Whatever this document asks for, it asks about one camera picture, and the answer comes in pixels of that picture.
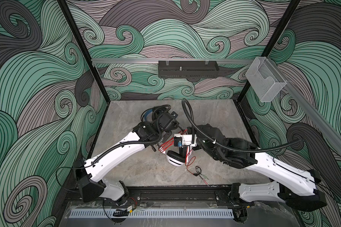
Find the white black headphones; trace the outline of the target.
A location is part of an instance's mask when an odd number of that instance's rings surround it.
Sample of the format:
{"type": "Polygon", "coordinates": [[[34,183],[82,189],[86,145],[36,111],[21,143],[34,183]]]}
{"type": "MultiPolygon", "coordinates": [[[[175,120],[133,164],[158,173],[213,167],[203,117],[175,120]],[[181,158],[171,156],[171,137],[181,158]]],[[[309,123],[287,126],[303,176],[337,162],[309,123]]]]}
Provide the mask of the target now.
{"type": "Polygon", "coordinates": [[[158,147],[158,150],[166,155],[167,161],[173,166],[182,166],[189,163],[191,159],[192,152],[196,147],[184,146],[175,147],[174,146],[174,136],[169,141],[158,147]]]}

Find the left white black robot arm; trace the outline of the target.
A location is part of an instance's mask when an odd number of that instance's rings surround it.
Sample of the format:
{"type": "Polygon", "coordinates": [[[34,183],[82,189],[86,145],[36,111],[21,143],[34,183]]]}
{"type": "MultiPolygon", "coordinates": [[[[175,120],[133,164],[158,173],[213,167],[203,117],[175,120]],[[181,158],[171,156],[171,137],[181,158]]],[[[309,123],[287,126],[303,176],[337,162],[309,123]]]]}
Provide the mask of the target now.
{"type": "Polygon", "coordinates": [[[146,121],[143,114],[141,122],[120,142],[95,157],[73,163],[74,176],[84,202],[102,198],[121,205],[128,200],[129,192],[122,181],[110,181],[104,177],[131,155],[147,147],[155,148],[179,127],[178,115],[170,113],[170,109],[170,105],[153,107],[150,110],[151,120],[146,121]]]}

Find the black blue headphones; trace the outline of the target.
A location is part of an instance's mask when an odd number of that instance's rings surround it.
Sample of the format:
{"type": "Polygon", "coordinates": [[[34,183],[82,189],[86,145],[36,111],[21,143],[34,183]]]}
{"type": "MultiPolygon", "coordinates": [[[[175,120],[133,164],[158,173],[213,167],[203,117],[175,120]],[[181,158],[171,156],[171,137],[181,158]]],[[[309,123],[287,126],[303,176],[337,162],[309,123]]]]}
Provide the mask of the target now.
{"type": "Polygon", "coordinates": [[[145,110],[141,115],[141,122],[154,122],[161,115],[162,107],[153,107],[145,110]]]}

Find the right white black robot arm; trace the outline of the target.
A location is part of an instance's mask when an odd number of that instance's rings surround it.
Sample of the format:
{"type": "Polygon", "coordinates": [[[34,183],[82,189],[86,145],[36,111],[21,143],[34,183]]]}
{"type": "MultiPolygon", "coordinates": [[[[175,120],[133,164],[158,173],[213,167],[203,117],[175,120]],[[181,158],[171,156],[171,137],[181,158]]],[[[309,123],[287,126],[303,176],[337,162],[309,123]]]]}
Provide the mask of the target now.
{"type": "Polygon", "coordinates": [[[285,203],[298,210],[311,212],[327,206],[325,193],[318,190],[321,182],[316,170],[301,170],[292,167],[268,154],[272,150],[282,150],[300,143],[295,140],[272,148],[259,148],[241,138],[227,138],[219,128],[209,124],[196,125],[189,101],[183,99],[182,108],[191,126],[189,134],[176,134],[174,145],[185,150],[188,156],[192,150],[201,149],[213,160],[237,169],[247,169],[271,179],[269,183],[233,183],[228,193],[235,206],[252,205],[255,201],[275,201],[285,203]]]}

